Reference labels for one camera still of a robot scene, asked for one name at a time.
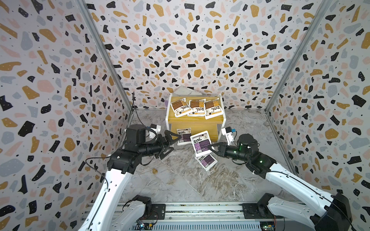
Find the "two-tier wooden shelf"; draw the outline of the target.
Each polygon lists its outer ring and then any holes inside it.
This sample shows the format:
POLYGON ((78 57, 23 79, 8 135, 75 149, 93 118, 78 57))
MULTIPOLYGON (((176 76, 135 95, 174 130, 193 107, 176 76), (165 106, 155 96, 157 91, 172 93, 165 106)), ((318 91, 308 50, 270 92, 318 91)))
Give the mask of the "two-tier wooden shelf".
POLYGON ((182 98, 186 98, 187 102, 189 100, 196 99, 206 99, 215 100, 218 99, 220 107, 223 107, 223 99, 221 95, 215 97, 201 97, 201 96, 175 96, 173 93, 170 94, 168 100, 168 106, 166 111, 166 127, 167 130, 176 133, 177 129, 187 129, 191 128, 191 134, 198 134, 203 131, 208 131, 209 136, 212 142, 220 141, 221 138, 221 129, 225 127, 226 115, 216 116, 210 119, 205 119, 205 117, 191 117, 191 116, 182 116, 175 117, 174 112, 171 107, 171 103, 182 98))

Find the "brown coffee bag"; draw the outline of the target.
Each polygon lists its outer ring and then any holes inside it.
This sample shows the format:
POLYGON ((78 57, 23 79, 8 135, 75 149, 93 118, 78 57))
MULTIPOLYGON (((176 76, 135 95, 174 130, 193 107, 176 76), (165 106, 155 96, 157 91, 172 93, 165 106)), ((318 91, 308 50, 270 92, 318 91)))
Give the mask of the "brown coffee bag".
POLYGON ((192 108, 186 102, 186 98, 180 98, 174 102, 171 102, 171 108, 176 118, 188 115, 192 112, 192 108))
POLYGON ((206 115, 205 102, 206 99, 189 100, 191 112, 188 114, 188 116, 204 117, 206 115))
POLYGON ((220 99, 216 98, 205 102, 205 119, 211 119, 217 116, 223 116, 224 110, 220 99))

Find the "purple coffee bag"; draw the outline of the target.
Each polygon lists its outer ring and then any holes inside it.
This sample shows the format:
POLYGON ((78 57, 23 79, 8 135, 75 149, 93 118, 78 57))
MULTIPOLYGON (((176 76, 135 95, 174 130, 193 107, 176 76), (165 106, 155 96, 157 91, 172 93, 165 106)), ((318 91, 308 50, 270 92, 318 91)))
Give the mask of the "purple coffee bag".
POLYGON ((215 159, 211 154, 195 157, 195 159, 206 171, 209 171, 218 162, 217 159, 215 159))
POLYGON ((209 146, 212 144, 208 131, 203 131, 190 137, 196 157, 210 154, 209 146))
POLYGON ((177 142, 177 145, 179 146, 183 146, 183 145, 187 145, 187 144, 191 144, 191 128, 187 128, 187 129, 176 129, 176 132, 178 135, 181 136, 181 139, 178 140, 177 142))

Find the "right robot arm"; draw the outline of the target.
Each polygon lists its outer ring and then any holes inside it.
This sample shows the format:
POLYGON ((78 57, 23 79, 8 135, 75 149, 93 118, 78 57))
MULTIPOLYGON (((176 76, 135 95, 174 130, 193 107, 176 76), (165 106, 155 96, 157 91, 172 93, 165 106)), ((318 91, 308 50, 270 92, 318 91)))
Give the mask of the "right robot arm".
POLYGON ((257 140, 250 134, 241 135, 237 146, 226 142, 208 145, 208 149, 217 156, 243 161, 253 174, 278 185, 300 200, 300 203, 290 202, 266 193, 259 200, 262 210, 316 231, 348 231, 353 227, 347 197, 341 193, 333 195, 307 183, 260 152, 258 147, 257 140))

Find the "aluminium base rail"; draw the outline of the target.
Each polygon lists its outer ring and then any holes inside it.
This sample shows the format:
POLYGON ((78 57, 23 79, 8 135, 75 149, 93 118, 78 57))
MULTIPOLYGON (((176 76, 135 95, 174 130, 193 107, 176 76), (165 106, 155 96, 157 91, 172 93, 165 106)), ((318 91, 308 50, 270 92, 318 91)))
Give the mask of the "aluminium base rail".
POLYGON ((322 219, 327 214, 331 201, 324 197, 311 197, 311 202, 303 204, 290 202, 266 195, 257 203, 196 203, 196 204, 159 204, 151 205, 133 200, 122 208, 117 204, 95 203, 89 215, 80 227, 81 231, 126 231, 144 220, 163 220, 167 222, 198 222, 219 225, 227 222, 230 228, 236 228, 238 219, 273 219, 285 217, 317 229, 314 220, 322 219))

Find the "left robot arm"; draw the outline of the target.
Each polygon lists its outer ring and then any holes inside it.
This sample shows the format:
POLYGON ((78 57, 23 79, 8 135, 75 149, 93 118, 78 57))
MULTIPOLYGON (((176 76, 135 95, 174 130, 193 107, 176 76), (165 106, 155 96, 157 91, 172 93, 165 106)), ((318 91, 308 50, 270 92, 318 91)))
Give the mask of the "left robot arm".
POLYGON ((137 196, 129 201, 114 218, 120 197, 144 157, 163 160, 174 148, 181 135, 166 130, 163 135, 142 124, 126 129, 123 148, 109 158, 103 186, 81 231, 127 231, 144 215, 151 214, 151 200, 137 196))

